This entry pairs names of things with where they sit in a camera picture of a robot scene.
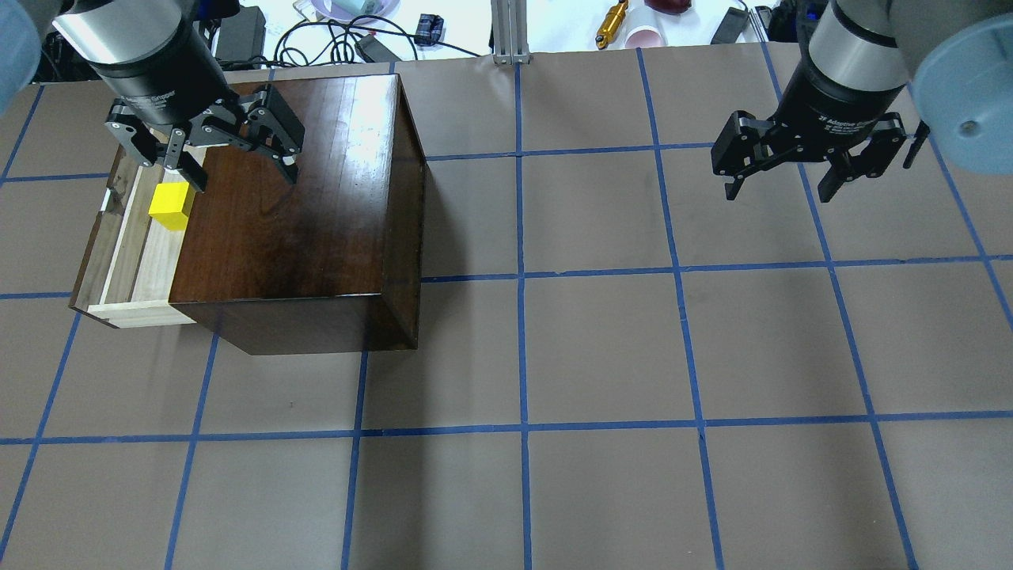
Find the yellow block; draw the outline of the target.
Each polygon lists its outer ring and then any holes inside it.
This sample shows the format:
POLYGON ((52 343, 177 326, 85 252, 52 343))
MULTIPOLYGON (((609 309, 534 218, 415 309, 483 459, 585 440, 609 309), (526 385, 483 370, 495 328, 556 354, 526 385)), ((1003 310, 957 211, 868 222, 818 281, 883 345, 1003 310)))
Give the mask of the yellow block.
POLYGON ((182 232, 191 219, 194 190, 187 181, 155 185, 148 215, 170 232, 182 232))

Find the light wood drawer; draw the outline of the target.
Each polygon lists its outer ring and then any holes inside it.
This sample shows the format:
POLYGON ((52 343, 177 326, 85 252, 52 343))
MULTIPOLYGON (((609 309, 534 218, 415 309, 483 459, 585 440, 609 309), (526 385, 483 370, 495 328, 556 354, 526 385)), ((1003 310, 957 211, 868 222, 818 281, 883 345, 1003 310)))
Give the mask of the light wood drawer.
POLYGON ((181 181, 179 173, 141 166, 116 149, 71 291, 72 310, 118 329, 192 323, 168 302, 184 232, 149 216, 157 184, 181 181))

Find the dark wooden drawer cabinet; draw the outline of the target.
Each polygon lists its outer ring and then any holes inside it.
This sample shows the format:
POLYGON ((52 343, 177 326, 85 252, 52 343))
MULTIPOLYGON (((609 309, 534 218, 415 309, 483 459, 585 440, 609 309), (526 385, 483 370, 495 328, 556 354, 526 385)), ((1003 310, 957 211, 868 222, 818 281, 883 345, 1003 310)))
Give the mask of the dark wooden drawer cabinet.
POLYGON ((250 355, 415 349, 428 167, 402 81, 278 87, 306 127, 297 180, 210 148, 170 306, 250 355))

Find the black power adapter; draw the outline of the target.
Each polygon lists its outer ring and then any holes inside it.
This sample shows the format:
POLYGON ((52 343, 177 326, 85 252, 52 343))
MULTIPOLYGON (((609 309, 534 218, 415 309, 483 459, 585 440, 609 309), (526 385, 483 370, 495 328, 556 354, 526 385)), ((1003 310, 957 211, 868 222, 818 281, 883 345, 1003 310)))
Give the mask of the black power adapter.
POLYGON ((749 12, 739 8, 727 8, 710 44, 735 44, 749 24, 749 12))

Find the pink cup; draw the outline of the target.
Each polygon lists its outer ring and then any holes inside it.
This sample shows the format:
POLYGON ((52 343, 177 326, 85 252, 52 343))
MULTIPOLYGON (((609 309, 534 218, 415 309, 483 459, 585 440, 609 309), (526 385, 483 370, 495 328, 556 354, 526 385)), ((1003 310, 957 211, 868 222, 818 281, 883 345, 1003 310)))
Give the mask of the pink cup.
POLYGON ((661 28, 647 23, 631 26, 624 33, 623 48, 660 48, 668 44, 661 28))

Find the red mango fruit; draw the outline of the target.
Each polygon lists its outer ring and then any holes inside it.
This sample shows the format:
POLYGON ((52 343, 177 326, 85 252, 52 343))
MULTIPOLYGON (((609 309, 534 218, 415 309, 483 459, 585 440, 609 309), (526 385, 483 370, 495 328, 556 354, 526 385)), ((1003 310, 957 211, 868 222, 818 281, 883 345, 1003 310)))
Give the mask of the red mango fruit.
POLYGON ((680 16, 693 7, 692 0, 644 0, 645 6, 658 13, 680 16))

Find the lavender plate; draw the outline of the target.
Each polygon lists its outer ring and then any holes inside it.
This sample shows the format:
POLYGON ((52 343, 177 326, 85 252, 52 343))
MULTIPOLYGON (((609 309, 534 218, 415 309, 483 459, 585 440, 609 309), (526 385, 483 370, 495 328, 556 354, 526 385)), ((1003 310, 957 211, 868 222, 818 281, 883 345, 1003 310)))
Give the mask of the lavender plate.
POLYGON ((348 23, 352 19, 373 22, 387 18, 401 1, 311 1, 312 7, 321 18, 348 23))

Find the gold metal tool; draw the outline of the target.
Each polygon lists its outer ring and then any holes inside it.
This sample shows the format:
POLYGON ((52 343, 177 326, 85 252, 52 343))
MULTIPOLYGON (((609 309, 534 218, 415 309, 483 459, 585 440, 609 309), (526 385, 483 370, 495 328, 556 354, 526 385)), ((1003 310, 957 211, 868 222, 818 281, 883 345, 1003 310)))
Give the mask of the gold metal tool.
POLYGON ((609 7, 607 12, 605 12, 603 21, 601 21, 601 24, 598 26, 598 29, 594 34, 594 46, 598 50, 605 50, 605 48, 614 44, 616 37, 618 36, 618 32, 625 21, 628 13, 628 1, 620 0, 609 7))

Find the aluminium frame post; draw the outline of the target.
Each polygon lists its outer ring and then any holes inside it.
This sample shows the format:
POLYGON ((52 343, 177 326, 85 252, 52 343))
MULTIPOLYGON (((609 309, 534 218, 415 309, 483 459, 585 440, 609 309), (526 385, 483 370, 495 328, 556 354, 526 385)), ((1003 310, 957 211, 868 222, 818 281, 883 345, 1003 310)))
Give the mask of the aluminium frame post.
POLYGON ((491 1, 491 54, 493 63, 528 64, 531 51, 528 43, 528 1, 491 1))

